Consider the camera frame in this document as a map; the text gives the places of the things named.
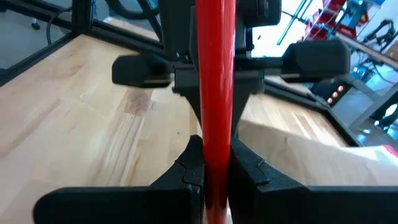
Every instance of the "wood plank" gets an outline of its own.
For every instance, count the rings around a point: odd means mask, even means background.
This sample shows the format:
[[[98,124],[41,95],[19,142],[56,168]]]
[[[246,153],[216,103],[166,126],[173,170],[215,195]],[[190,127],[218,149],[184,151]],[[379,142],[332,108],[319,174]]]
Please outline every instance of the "wood plank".
[[[113,26],[125,29],[127,31],[130,31],[130,32],[133,32],[133,33],[136,33],[136,34],[143,35],[144,37],[148,37],[148,38],[151,38],[151,39],[154,39],[154,40],[159,40],[159,38],[157,37],[157,35],[153,31],[144,29],[144,28],[136,26],[136,25],[133,25],[133,24],[128,23],[126,21],[121,21],[121,20],[115,19],[113,17],[107,17],[106,19],[103,20],[103,22],[106,22],[108,24],[111,24]]]
[[[188,103],[112,84],[122,54],[134,52],[81,35],[0,89],[0,223],[30,220],[59,187],[148,185],[185,149]]]
[[[347,146],[336,129],[320,113],[268,95],[252,95],[242,120],[298,134],[332,146]]]
[[[242,121],[239,138],[268,164],[305,185],[398,185],[398,167],[297,134]]]

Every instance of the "black equipment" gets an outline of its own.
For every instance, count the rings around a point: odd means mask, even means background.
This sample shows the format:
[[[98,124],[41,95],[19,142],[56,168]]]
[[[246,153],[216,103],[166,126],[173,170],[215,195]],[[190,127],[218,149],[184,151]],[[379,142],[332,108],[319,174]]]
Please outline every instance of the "black equipment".
[[[166,58],[151,52],[119,57],[112,67],[116,84],[163,88],[184,96],[200,120],[194,0],[160,0],[159,8],[128,12],[106,0],[116,13],[147,18],[159,10]],[[338,40],[292,44],[281,58],[251,58],[250,28],[279,22],[280,0],[238,1],[231,135],[249,95],[263,93],[264,76],[288,82],[316,82],[349,72],[349,51]],[[190,141],[174,165],[148,187],[65,188],[35,205],[36,223],[202,223],[203,143]],[[397,223],[398,189],[391,187],[306,187],[248,149],[231,141],[228,197],[234,223]]]
[[[377,33],[385,26],[388,26],[387,32],[384,35],[378,37]],[[364,38],[363,43],[365,44],[375,39],[376,43],[381,46],[383,43],[390,43],[391,41],[393,41],[393,36],[395,33],[396,30],[394,28],[394,22],[390,19],[385,19],[374,31],[372,31]]]

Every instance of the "metal rail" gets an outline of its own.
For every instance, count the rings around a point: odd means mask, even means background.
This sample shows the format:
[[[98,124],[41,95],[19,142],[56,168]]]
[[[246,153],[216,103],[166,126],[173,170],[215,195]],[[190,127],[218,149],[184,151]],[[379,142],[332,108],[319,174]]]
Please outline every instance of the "metal rail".
[[[337,38],[339,38],[343,42],[347,43],[348,45],[370,55],[372,58],[374,58],[382,63],[385,63],[386,65],[394,68],[395,70],[398,70],[398,62],[397,61],[395,61],[395,60],[373,50],[372,48],[358,42],[357,40],[351,39],[343,34],[336,33],[335,35]]]

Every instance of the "red machine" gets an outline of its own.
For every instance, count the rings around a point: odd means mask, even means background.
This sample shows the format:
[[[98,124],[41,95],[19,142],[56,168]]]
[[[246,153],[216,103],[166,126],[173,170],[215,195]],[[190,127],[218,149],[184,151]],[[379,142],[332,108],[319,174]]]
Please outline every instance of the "red machine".
[[[337,24],[337,17],[347,0],[323,0],[323,9],[319,9],[312,16],[312,20],[305,28],[306,40],[326,40],[331,30],[356,39],[356,30]]]

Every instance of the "red pole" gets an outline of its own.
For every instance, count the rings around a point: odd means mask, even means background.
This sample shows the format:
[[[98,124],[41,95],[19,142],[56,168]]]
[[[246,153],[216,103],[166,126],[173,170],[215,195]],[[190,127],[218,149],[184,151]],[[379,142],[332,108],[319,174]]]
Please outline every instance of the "red pole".
[[[225,223],[231,142],[235,0],[196,0],[208,223]]]

